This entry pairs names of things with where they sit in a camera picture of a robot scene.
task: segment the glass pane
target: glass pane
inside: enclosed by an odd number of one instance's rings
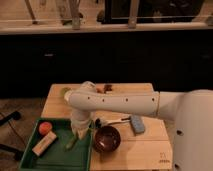
[[[128,28],[130,0],[0,0],[0,29],[72,30],[71,1],[77,2],[84,31]],[[141,0],[137,26],[157,24],[157,29],[159,23],[200,23],[204,27],[206,21],[213,25],[212,14],[213,0]]]

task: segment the cable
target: cable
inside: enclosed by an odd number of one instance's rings
[[[12,124],[10,123],[10,121],[7,121],[7,123],[9,124],[10,128],[12,129],[12,131],[16,134],[16,136],[20,139],[20,141],[22,142],[22,144],[24,145],[24,147],[26,148],[26,143],[24,142],[24,139],[18,134],[18,132],[14,129],[14,127],[12,126]]]

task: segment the dark background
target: dark background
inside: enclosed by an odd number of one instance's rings
[[[47,96],[52,83],[150,82],[213,89],[213,30],[0,36],[0,97]]]

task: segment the floor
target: floor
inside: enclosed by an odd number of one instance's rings
[[[0,112],[7,116],[13,111],[19,111],[22,118],[19,121],[11,120],[11,125],[27,144],[36,120],[40,117],[43,110],[46,98],[18,98],[18,99],[0,99]],[[171,144],[173,144],[173,129],[174,125],[170,122],[165,122]],[[1,144],[6,144],[20,150],[25,149],[25,145],[20,138],[13,132],[8,124],[0,127]],[[17,171],[19,162],[15,161],[13,154],[0,150],[0,171]]]

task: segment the tray rim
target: tray rim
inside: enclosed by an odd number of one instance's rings
[[[47,117],[40,117],[36,120],[36,123],[35,123],[35,126],[32,130],[32,133],[30,135],[30,138],[27,142],[27,145],[26,145],[26,148],[24,150],[24,154],[22,156],[22,159],[19,163],[19,167],[18,167],[18,171],[36,171],[37,169],[34,169],[34,168],[23,168],[23,162],[24,162],[24,159],[26,158],[26,155],[27,155],[27,149],[29,148],[30,144],[31,144],[31,141],[33,140],[33,136],[36,132],[36,129],[38,127],[38,123],[41,122],[41,121],[70,121],[70,119],[68,118],[47,118]],[[86,170],[85,171],[89,171],[90,170],[90,164],[91,164],[91,156],[92,156],[92,140],[93,140],[93,136],[92,136],[92,131],[91,130],[88,130],[90,131],[90,148],[88,149],[88,160],[87,160],[87,164],[86,164]]]

